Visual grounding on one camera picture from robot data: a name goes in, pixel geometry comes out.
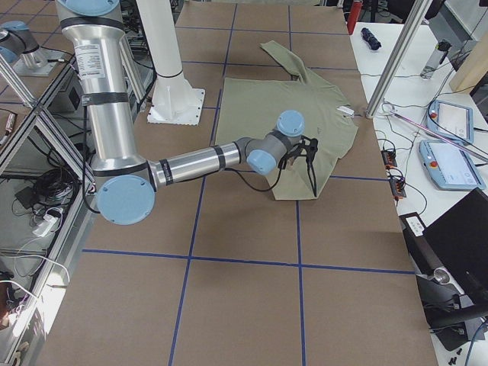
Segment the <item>olive green long-sleeve shirt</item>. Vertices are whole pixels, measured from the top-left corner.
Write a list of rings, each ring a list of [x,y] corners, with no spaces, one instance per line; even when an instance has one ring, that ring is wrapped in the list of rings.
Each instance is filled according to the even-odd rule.
[[[311,191],[304,158],[266,176],[278,201],[313,200],[326,185],[339,159],[352,148],[358,131],[352,117],[337,110],[349,107],[340,89],[307,68],[302,59],[275,41],[261,48],[278,62],[292,81],[227,78],[217,128],[216,142],[229,143],[241,137],[261,139],[272,128],[318,139],[313,160],[317,196]]]

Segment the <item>white Miniso price tag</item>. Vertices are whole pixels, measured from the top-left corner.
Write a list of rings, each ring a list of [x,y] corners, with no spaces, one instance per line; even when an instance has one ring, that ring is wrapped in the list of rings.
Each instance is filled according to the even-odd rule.
[[[355,116],[355,111],[352,110],[351,108],[348,108],[346,106],[340,106],[340,107],[337,107],[337,110],[338,111],[341,111],[343,114],[346,114],[350,117],[354,117]]]

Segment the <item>folded dark blue umbrella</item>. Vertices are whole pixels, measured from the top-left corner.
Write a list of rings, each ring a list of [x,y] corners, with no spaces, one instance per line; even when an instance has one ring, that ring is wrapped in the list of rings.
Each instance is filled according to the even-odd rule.
[[[380,41],[373,35],[373,33],[366,27],[361,29],[361,38],[373,51],[378,51],[381,48]]]

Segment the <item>blue teach pendant near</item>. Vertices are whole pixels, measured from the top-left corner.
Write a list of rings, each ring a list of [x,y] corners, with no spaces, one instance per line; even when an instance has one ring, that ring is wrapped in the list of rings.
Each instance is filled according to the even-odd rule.
[[[477,167],[461,149],[438,140],[423,140],[419,144],[419,153],[426,171],[439,189],[470,191],[486,188]]]

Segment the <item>blue teach pendant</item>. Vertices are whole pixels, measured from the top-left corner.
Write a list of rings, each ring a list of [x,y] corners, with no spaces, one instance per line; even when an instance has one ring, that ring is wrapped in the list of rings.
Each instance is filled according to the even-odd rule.
[[[428,107],[427,127],[464,144],[474,142],[473,110],[448,101],[434,100]]]
[[[486,188],[477,167],[461,149],[438,140],[423,140],[419,144],[419,153],[426,171],[439,189],[470,191]]]

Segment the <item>brown paper table cover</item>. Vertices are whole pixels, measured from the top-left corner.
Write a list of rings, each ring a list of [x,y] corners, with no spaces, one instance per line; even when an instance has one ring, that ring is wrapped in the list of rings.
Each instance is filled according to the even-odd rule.
[[[135,123],[141,155],[215,144],[225,77],[285,80],[276,40],[366,100],[341,11],[185,4],[196,126]],[[221,172],[159,190],[132,226],[96,215],[35,365],[438,365],[371,120],[314,201],[275,201]]]

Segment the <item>blue teach pendant far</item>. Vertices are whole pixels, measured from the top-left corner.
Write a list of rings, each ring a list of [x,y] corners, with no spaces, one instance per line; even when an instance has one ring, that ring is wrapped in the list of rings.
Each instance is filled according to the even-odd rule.
[[[473,110],[448,101],[434,100],[428,107],[427,127],[464,144],[474,142]]]

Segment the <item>red cylinder tube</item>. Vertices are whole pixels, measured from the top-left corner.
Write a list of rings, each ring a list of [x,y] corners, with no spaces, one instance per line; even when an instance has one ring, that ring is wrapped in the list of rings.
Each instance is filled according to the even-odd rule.
[[[348,14],[348,19],[346,22],[349,35],[352,35],[354,33],[355,25],[358,22],[362,5],[363,5],[362,0],[354,0],[351,4],[350,12]]]

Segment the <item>grabber reach stick tool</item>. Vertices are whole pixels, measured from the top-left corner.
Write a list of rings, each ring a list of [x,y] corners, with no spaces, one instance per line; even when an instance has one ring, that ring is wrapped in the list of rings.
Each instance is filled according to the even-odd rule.
[[[471,108],[434,100],[427,106],[425,125],[421,125],[399,114],[397,105],[385,101],[383,106],[387,108],[387,115],[412,124],[446,143],[458,143],[463,151],[487,163],[487,152],[474,145],[474,115]]]

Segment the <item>clear water bottle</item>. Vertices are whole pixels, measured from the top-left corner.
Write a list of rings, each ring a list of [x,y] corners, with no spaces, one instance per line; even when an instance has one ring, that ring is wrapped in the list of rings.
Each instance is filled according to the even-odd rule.
[[[423,79],[430,79],[434,75],[438,67],[444,62],[450,49],[451,49],[451,43],[448,40],[442,39],[441,41],[439,41],[436,44],[428,61],[424,65],[424,68],[421,71],[420,76]]]

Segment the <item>black laptop computer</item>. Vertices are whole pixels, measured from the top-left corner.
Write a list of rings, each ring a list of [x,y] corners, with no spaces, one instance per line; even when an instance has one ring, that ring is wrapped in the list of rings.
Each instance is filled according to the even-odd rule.
[[[429,226],[417,213],[400,216],[420,273],[438,284],[456,281],[474,304],[428,318],[442,328],[487,315],[487,195],[473,189]]]

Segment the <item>aluminium frame post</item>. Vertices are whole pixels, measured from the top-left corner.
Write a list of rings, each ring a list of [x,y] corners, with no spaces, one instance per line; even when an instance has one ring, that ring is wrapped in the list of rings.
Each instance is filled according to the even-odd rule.
[[[365,111],[365,116],[367,118],[373,118],[376,114],[377,109],[383,101],[384,96],[400,67],[401,61],[406,55],[409,45],[413,41],[413,38],[431,4],[432,0],[416,0],[414,2],[412,10],[403,25],[400,35],[393,47],[393,51],[390,54],[378,84],[374,89],[371,100],[368,103],[368,107]]]

